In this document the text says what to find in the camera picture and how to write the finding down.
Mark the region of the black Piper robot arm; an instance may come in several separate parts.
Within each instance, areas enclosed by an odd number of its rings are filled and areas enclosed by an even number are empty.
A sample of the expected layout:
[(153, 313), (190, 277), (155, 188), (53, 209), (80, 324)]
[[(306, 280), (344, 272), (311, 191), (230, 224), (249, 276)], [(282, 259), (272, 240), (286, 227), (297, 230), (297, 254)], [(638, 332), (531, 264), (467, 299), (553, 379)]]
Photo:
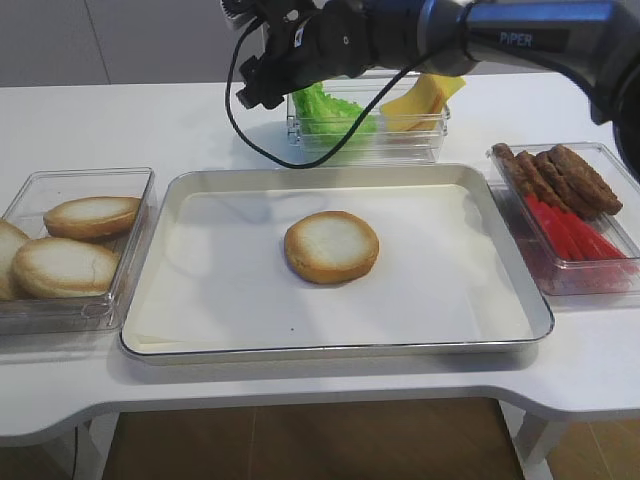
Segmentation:
[(225, 1), (232, 29), (267, 32), (264, 52), (234, 61), (246, 108), (374, 68), (457, 77), (482, 62), (561, 74), (611, 123), (639, 170), (639, 5), (635, 1)]

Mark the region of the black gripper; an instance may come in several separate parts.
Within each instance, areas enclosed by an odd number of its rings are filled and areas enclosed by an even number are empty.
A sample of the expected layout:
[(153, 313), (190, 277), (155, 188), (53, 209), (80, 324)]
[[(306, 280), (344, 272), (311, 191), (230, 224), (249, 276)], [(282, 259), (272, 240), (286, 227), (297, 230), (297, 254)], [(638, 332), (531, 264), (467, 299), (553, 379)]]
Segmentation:
[(266, 29), (264, 52), (239, 67), (247, 109), (273, 109), (290, 93), (339, 76), (355, 78), (376, 66), (375, 1), (259, 1), (259, 16), (242, 26)]

